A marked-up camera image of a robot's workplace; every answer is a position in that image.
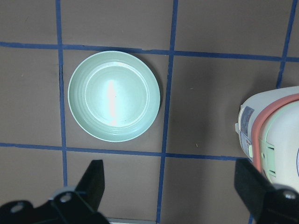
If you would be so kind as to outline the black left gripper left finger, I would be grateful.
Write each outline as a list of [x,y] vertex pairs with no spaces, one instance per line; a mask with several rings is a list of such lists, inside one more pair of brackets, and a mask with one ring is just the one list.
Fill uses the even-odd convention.
[[105,190],[103,160],[93,160],[75,189],[63,189],[39,207],[25,200],[0,207],[2,224],[107,224],[98,208]]

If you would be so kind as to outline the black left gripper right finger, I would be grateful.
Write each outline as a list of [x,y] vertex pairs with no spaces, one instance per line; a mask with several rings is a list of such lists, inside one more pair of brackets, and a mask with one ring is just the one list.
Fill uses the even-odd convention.
[[257,224],[299,222],[299,193],[270,183],[249,160],[236,160],[234,187]]

